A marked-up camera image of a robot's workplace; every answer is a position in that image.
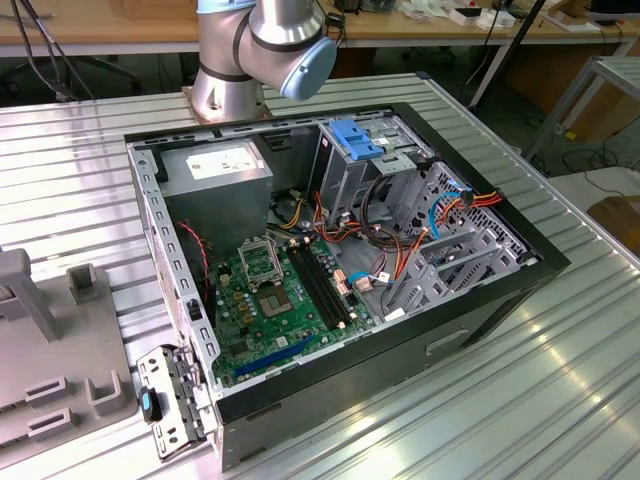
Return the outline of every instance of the aluminum extrusion table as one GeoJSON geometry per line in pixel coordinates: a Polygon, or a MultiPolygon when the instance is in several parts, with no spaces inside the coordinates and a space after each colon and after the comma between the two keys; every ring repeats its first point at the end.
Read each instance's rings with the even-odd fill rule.
{"type": "MultiPolygon", "coordinates": [[[[605,81],[612,83],[636,100],[640,100],[640,57],[593,57],[589,60],[582,67],[576,79],[569,85],[569,88],[556,106],[553,107],[553,110],[538,130],[531,146],[523,153],[524,158],[531,160],[540,150],[555,125],[573,105],[578,96],[583,94],[581,100],[574,107],[574,111],[581,112],[593,98],[590,91],[594,88],[600,88],[605,81]],[[591,81],[593,81],[593,84],[583,94],[587,83],[591,81]]],[[[577,118],[574,111],[571,112],[570,116],[577,118]]],[[[567,119],[564,122],[567,126],[571,123],[573,123],[572,119],[567,119]]]]}
{"type": "MultiPolygon", "coordinates": [[[[489,338],[224,475],[208,444],[160,464],[138,413],[0,478],[637,478],[637,259],[430,80],[332,81],[305,103],[266,97],[276,115],[411,103],[572,265],[489,338]]],[[[181,94],[0,111],[0,244],[26,248],[36,279],[106,267],[132,369],[174,336],[122,135],[194,123],[181,94]]]]}

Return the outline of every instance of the expansion slot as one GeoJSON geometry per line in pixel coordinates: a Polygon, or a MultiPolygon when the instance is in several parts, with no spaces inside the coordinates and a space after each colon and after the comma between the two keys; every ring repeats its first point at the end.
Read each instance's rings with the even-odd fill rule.
{"type": "Polygon", "coordinates": [[[344,328],[351,321],[349,312],[309,246],[290,248],[287,255],[326,327],[329,330],[344,328]]]}
{"type": "Polygon", "coordinates": [[[253,362],[249,362],[246,365],[238,367],[235,369],[236,377],[240,375],[246,375],[251,372],[255,372],[256,370],[260,370],[261,368],[266,368],[270,365],[273,365],[280,360],[284,360],[289,357],[293,357],[294,355],[298,355],[302,353],[304,347],[313,340],[313,335],[305,338],[304,340],[296,343],[295,345],[291,345],[287,348],[283,348],[282,350],[278,350],[277,352],[271,353],[266,357],[259,358],[258,360],[254,360],[253,362]]]}

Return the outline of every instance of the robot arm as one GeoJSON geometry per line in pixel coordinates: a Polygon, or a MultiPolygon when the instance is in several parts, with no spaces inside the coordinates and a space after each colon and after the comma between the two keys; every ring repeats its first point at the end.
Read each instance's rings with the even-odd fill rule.
{"type": "Polygon", "coordinates": [[[210,122],[254,118],[260,83],[306,100],[331,73],[334,43],[315,0],[199,0],[196,112],[210,122]]]}

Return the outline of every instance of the orange wire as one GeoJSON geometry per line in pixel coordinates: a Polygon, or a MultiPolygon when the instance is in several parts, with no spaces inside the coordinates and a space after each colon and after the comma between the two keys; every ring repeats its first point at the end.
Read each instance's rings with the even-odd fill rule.
{"type": "MultiPolygon", "coordinates": [[[[475,202],[471,205],[470,208],[479,208],[479,207],[489,207],[492,205],[497,205],[498,203],[500,203],[502,201],[501,197],[496,197],[495,192],[491,195],[482,195],[479,197],[474,197],[474,201],[478,200],[478,199],[483,199],[486,198],[486,200],[481,200],[479,202],[475,202]]],[[[440,219],[440,222],[438,223],[438,225],[442,225],[447,221],[447,217],[449,216],[449,212],[451,211],[452,208],[456,207],[457,208],[464,208],[464,205],[460,204],[460,199],[457,198],[455,199],[453,202],[451,202],[449,205],[447,205],[447,207],[443,210],[442,212],[442,217],[440,219]]]]}
{"type": "Polygon", "coordinates": [[[418,248],[420,247],[420,244],[422,243],[422,240],[424,240],[424,237],[425,237],[426,234],[427,234],[427,231],[423,230],[422,233],[420,234],[420,236],[418,237],[418,239],[411,246],[411,249],[409,250],[409,254],[404,259],[404,262],[402,263],[402,268],[398,272],[398,276],[404,271],[405,268],[407,268],[407,263],[409,262],[409,258],[411,258],[411,255],[413,255],[418,250],[418,248]]]}

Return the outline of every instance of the wooden desk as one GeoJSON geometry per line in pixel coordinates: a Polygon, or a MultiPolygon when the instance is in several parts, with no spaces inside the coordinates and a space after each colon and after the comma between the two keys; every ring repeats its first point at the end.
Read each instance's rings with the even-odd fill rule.
{"type": "MultiPolygon", "coordinates": [[[[338,12],[333,0],[319,0],[325,12],[338,12]]],[[[424,23],[410,20],[404,15],[361,12],[358,15],[346,14],[348,48],[358,47],[400,47],[400,46],[453,46],[477,45],[484,43],[487,30],[477,26],[463,27],[448,18],[433,18],[424,23]]],[[[496,28],[491,34],[492,45],[509,43],[520,29],[520,22],[514,28],[496,28]]],[[[623,37],[637,38],[640,29],[630,22],[622,26],[623,37]]],[[[619,41],[620,31],[616,27],[603,27],[600,32],[572,34],[553,23],[540,19],[536,21],[523,43],[564,44],[564,43],[615,43],[619,41]]]]}
{"type": "MultiPolygon", "coordinates": [[[[325,12],[336,11],[332,0],[319,0],[325,12]]],[[[483,5],[491,0],[478,2],[483,5]]],[[[8,2],[0,6],[0,13],[11,13],[8,2]]],[[[53,13],[46,25],[67,55],[107,55],[134,53],[178,53],[198,51],[197,20],[131,20],[126,18],[120,0],[33,0],[41,14],[53,13]]],[[[418,47],[481,45],[487,31],[478,27],[462,27],[448,18],[434,18],[418,23],[404,15],[362,12],[347,14],[347,48],[418,47]]],[[[489,71],[476,93],[472,105],[493,77],[504,58],[509,44],[520,24],[512,29],[496,29],[489,40],[499,45],[489,71]]],[[[622,37],[615,27],[602,28],[602,33],[572,34],[549,21],[536,21],[524,44],[565,45],[621,43],[615,55],[626,55],[640,36],[640,27],[632,22],[621,26],[622,37]]],[[[334,38],[336,31],[330,32],[334,38]]],[[[35,30],[29,30],[34,54],[47,54],[42,39],[35,30]]],[[[22,38],[15,23],[0,20],[0,57],[26,55],[22,38]]]]}

